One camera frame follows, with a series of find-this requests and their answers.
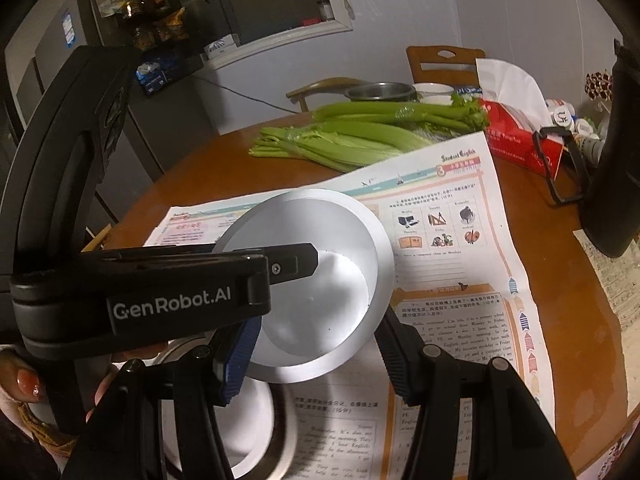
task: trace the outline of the celery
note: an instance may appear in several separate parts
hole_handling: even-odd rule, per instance
[[[304,158],[308,158],[308,160],[312,160],[313,162],[317,162],[318,164],[322,164],[332,170],[341,171],[343,173],[349,173],[350,171],[356,170],[359,166],[355,166],[353,164],[346,164],[344,162],[339,162],[337,160],[332,160],[325,156],[319,155],[318,153],[314,153],[310,150],[306,150],[305,148],[299,148],[300,155]]]
[[[322,132],[336,132],[351,137],[360,137],[382,142],[397,148],[403,153],[412,152],[432,142],[423,139],[409,130],[391,126],[390,124],[359,123],[357,121],[327,121],[313,124],[312,127]]]
[[[388,144],[340,135],[332,128],[321,131],[318,126],[313,124],[306,128],[264,128],[261,133],[266,138],[257,142],[266,140],[273,145],[272,139],[275,138],[278,139],[277,145],[289,153],[297,153],[304,149],[354,166],[368,166],[402,153]]]
[[[458,123],[446,121],[431,121],[436,116],[445,120],[453,120]],[[486,112],[479,105],[477,99],[465,101],[459,96],[454,99],[452,105],[433,105],[414,102],[347,102],[335,103],[318,108],[313,112],[314,120],[348,121],[362,120],[375,123],[418,123],[429,121],[442,126],[450,127],[459,133],[466,134],[476,132],[488,126]]]
[[[270,156],[274,158],[292,158],[289,152],[280,148],[272,148],[270,146],[252,146],[249,149],[249,155],[253,156]]]

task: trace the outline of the tissue box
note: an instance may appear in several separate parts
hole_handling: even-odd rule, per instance
[[[489,116],[490,125],[485,130],[489,150],[495,156],[544,175],[545,166],[533,145],[533,129],[524,114],[493,101],[480,99],[480,102]],[[549,136],[542,142],[542,152],[549,162],[553,178],[558,174],[563,145],[557,136]]]
[[[240,45],[240,40],[237,34],[227,34],[224,38],[209,43],[204,52],[207,54],[207,58],[214,59],[218,56],[222,56],[231,50],[235,50]]]

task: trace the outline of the newspaper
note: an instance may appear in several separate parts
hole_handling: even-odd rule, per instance
[[[346,193],[378,216],[394,250],[391,303],[401,322],[457,358],[508,359],[554,425],[538,310],[482,133],[311,187]],[[252,206],[283,191],[172,207],[146,245],[215,242]],[[287,478],[399,480],[418,409],[394,395],[375,341],[337,370],[293,384],[292,391],[300,440]],[[456,478],[468,471],[470,402],[460,411]]]
[[[619,258],[609,258],[591,243],[584,230],[574,231],[595,270],[609,306],[620,323],[626,372],[626,414],[640,404],[640,248],[632,240]]]

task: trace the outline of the wooden chair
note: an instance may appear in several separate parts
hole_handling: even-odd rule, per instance
[[[102,228],[102,231],[100,231],[97,235],[95,235],[94,239],[91,240],[87,245],[85,245],[84,249],[82,249],[81,252],[88,253],[90,251],[95,251],[96,249],[100,249],[104,245],[104,242],[107,239],[107,235],[109,234],[109,231],[111,231],[111,224],[105,225],[105,227]],[[91,236],[93,236],[93,233],[89,231],[89,229],[87,229],[87,232]]]
[[[363,85],[367,81],[361,81],[360,79],[352,79],[350,77],[330,77],[329,79],[322,79],[322,81],[316,81],[309,85],[298,88],[287,93],[287,99],[291,99],[292,102],[299,102],[300,109],[303,112],[308,112],[309,107],[306,105],[305,98],[314,94],[341,94],[347,88],[352,86]]]
[[[484,57],[479,48],[432,45],[410,46],[406,50],[414,83],[442,83],[450,86],[478,86],[478,74],[469,70],[423,70],[422,63],[475,65]]]

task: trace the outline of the red tissue box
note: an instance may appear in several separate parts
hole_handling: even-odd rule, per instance
[[[489,150],[504,160],[524,166],[536,173],[545,174],[545,166],[533,145],[533,127],[524,114],[500,103],[484,101],[481,104],[489,116],[489,127],[485,130]],[[548,160],[553,178],[558,174],[562,156],[562,140],[549,136],[542,141],[542,152]]]

